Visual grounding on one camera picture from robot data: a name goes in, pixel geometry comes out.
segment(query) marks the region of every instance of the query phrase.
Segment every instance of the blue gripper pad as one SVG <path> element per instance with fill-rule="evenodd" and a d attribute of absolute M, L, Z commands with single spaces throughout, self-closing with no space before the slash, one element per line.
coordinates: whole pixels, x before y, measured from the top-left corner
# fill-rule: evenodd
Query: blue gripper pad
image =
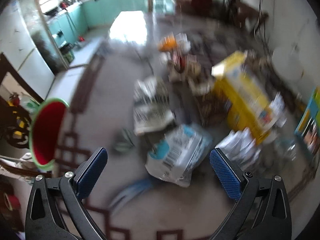
<path fill-rule="evenodd" d="M 108 153 L 106 149 L 99 148 L 77 172 L 74 182 L 76 184 L 76 196 L 79 200 L 89 197 L 107 162 Z"/>
<path fill-rule="evenodd" d="M 217 150 L 212 150 L 210 153 L 210 164 L 229 198 L 238 201 L 241 196 L 240 181 Z"/>

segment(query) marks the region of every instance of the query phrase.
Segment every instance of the turquoise cabinet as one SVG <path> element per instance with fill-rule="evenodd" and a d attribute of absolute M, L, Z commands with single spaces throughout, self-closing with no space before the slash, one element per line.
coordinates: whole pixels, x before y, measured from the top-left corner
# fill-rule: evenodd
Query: turquoise cabinet
<path fill-rule="evenodd" d="M 88 31 L 88 25 L 84 16 L 83 7 L 77 6 L 73 11 L 69 13 L 69 15 L 72 21 L 74 22 L 79 35 L 84 35 Z"/>
<path fill-rule="evenodd" d="M 101 4 L 102 0 L 89 0 L 81 5 L 89 29 L 105 24 Z"/>
<path fill-rule="evenodd" d="M 54 19 L 50 22 L 49 24 L 49 30 L 52 33 L 52 35 L 56 34 L 59 30 L 61 30 L 61 27 L 59 25 L 59 21 L 57 19 Z M 64 37 L 64 35 L 60 36 L 60 37 L 55 37 L 54 41 L 56 42 L 57 46 L 59 47 L 64 41 L 66 40 L 66 38 Z"/>

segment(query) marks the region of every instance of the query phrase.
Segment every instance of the pile of clutter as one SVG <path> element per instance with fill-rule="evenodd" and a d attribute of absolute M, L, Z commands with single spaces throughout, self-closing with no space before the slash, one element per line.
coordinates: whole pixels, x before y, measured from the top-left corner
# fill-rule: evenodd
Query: pile of clutter
<path fill-rule="evenodd" d="M 185 33 L 163 38 L 158 46 L 166 59 L 170 82 L 186 82 L 194 96 L 201 126 L 181 125 L 165 135 L 148 153 L 149 174 L 182 187 L 190 184 L 191 172 L 214 148 L 205 127 L 226 120 L 230 134 L 216 147 L 243 170 L 257 164 L 264 142 L 276 139 L 282 127 L 284 102 L 278 93 L 270 102 L 259 81 L 246 67 L 247 53 L 234 52 L 212 67 L 211 76 L 199 78 L 201 65 L 190 54 Z M 134 94 L 134 133 L 137 136 L 163 130 L 175 119 L 169 93 L 160 77 L 137 81 Z"/>

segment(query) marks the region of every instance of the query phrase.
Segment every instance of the white wall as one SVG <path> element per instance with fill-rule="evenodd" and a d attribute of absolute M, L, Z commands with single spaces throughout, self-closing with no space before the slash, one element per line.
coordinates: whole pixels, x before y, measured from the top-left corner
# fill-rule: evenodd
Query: white wall
<path fill-rule="evenodd" d="M 259 0 L 242 1 L 259 9 Z M 304 101 L 308 101 L 313 88 L 320 85 L 320 30 L 316 26 L 315 13 L 307 0 L 264 0 L 262 10 L 267 11 L 270 15 L 266 24 L 266 33 L 267 37 L 270 37 L 271 49 L 291 46 L 294 42 L 298 43 L 299 59 L 305 74 L 301 81 L 292 84 L 292 88 L 302 94 Z M 299 38 L 298 34 L 304 25 Z M 319 183 L 320 169 L 318 169 L 315 180 L 290 205 L 292 239 L 295 239 L 304 229 L 319 205 Z"/>
<path fill-rule="evenodd" d="M 259 8 L 259 0 L 242 1 Z M 293 90 L 302 94 L 304 101 L 308 101 L 313 88 L 320 85 L 320 30 L 316 26 L 315 13 L 307 0 L 264 0 L 262 10 L 267 11 L 270 16 L 266 33 L 270 37 L 271 49 L 298 43 L 304 76 L 301 81 L 291 85 Z M 298 34 L 303 26 L 305 27 L 299 38 Z"/>

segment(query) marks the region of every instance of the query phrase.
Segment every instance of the wooden frame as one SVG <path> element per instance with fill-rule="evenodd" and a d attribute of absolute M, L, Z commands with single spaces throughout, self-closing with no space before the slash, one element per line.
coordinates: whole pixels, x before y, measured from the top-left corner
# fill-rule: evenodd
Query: wooden frame
<path fill-rule="evenodd" d="M 6 56 L 1 53 L 0 54 L 0 84 L 2 83 L 3 79 L 5 78 L 6 74 L 10 73 L 12 77 L 18 82 L 18 84 L 31 96 L 33 97 L 38 103 L 42 103 L 44 100 L 39 96 L 19 75 L 19 73 L 13 68 L 11 63 L 8 61 Z"/>

